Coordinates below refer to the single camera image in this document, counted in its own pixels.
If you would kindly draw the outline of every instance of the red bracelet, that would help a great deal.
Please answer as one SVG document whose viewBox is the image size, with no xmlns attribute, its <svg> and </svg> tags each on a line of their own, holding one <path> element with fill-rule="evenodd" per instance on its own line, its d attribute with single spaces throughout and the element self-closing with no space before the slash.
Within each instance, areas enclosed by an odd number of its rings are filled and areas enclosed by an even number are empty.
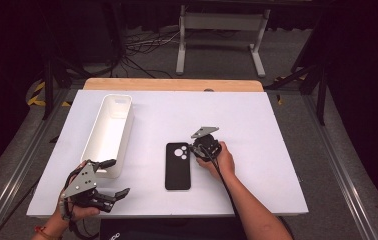
<svg viewBox="0 0 378 240">
<path fill-rule="evenodd" d="M 43 232 L 43 229 L 45 229 L 46 227 L 41 227 L 41 226 L 36 226 L 34 228 L 34 231 L 40 235 L 42 235 L 45 239 L 48 239 L 48 240 L 61 240 L 62 239 L 62 236 L 61 237 L 52 237 L 52 236 L 49 236 L 48 234 L 44 233 Z"/>
</svg>

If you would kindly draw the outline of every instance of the black smartphone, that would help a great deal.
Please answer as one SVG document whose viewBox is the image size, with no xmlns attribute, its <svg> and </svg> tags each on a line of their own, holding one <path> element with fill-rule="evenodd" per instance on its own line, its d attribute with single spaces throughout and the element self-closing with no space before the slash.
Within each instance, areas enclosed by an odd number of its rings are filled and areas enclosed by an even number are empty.
<svg viewBox="0 0 378 240">
<path fill-rule="evenodd" d="M 165 188 L 189 190 L 190 186 L 189 144 L 168 143 L 165 150 Z"/>
</svg>

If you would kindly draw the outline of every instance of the metal frame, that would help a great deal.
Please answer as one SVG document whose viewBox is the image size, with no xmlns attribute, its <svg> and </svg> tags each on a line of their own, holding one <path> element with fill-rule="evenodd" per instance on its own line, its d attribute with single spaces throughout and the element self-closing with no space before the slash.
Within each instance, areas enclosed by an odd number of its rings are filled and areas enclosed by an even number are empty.
<svg viewBox="0 0 378 240">
<path fill-rule="evenodd" d="M 320 135 L 323 145 L 326 147 L 330 166 L 333 170 L 336 180 L 338 181 L 339 187 L 341 188 L 342 194 L 344 195 L 345 201 L 347 202 L 347 205 L 351 211 L 355 223 L 357 224 L 357 228 L 362 238 L 367 240 L 378 239 L 378 236 L 373 229 L 364 205 L 361 202 L 360 196 L 357 193 L 357 190 L 348 174 L 348 171 L 346 170 L 343 162 L 338 158 L 334 150 L 326 127 L 322 126 L 317 119 L 315 103 L 312 97 L 303 95 L 302 98 L 304 100 L 304 104 L 308 109 L 308 113 L 310 114 L 310 117 L 314 122 L 314 126 Z"/>
<path fill-rule="evenodd" d="M 15 195 L 18 192 L 21 186 L 21 183 L 23 182 L 32 164 L 33 159 L 36 157 L 36 153 L 41 144 L 41 140 L 43 139 L 46 132 L 48 131 L 51 123 L 53 122 L 55 118 L 55 115 L 57 114 L 67 94 L 68 94 L 68 90 L 66 89 L 59 90 L 59 93 L 55 99 L 55 106 L 52 110 L 52 113 L 49 115 L 49 117 L 46 120 L 40 123 L 39 127 L 36 130 L 35 135 L 33 136 L 33 139 L 31 140 L 29 146 L 26 149 L 26 152 L 24 153 L 20 162 L 17 164 L 17 167 L 15 168 L 14 173 L 12 174 L 8 183 L 6 184 L 6 187 L 4 188 L 0 196 L 0 225 Z"/>
<path fill-rule="evenodd" d="M 180 7 L 180 43 L 177 55 L 176 74 L 183 75 L 186 56 L 186 29 L 220 29 L 220 30 L 240 30 L 257 31 L 257 38 L 254 44 L 250 44 L 249 49 L 255 69 L 260 78 L 265 77 L 263 63 L 261 62 L 258 50 L 264 31 L 269 19 L 270 10 L 265 10 L 263 14 L 213 14 L 213 13 L 191 13 L 186 12 L 185 5 Z"/>
</svg>

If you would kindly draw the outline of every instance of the white tabletop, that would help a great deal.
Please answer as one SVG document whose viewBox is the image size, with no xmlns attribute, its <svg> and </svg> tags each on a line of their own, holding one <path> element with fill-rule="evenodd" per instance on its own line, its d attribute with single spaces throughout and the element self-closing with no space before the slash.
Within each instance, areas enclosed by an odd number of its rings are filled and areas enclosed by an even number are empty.
<svg viewBox="0 0 378 240">
<path fill-rule="evenodd" d="M 233 154 L 236 174 L 277 215 L 308 208 L 268 96 L 261 92 L 173 92 L 80 90 L 49 159 L 27 215 L 49 217 L 68 174 L 80 163 L 96 114 L 107 94 L 133 98 L 134 122 L 124 166 L 117 179 L 98 179 L 98 191 L 112 195 L 130 188 L 102 218 L 201 217 L 232 215 L 223 185 L 191 156 L 192 186 L 167 191 L 165 146 L 192 143 L 201 126 L 219 127 L 212 135 Z"/>
</svg>

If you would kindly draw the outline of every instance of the white plastic bin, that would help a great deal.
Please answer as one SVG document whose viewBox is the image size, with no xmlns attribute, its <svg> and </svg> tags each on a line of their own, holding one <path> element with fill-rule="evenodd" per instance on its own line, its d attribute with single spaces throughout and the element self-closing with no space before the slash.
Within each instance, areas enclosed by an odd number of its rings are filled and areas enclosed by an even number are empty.
<svg viewBox="0 0 378 240">
<path fill-rule="evenodd" d="M 81 162 L 102 162 L 116 159 L 114 166 L 99 169 L 97 177 L 117 178 L 123 168 L 127 143 L 133 123 L 132 98 L 127 95 L 106 95 L 93 125 Z"/>
</svg>

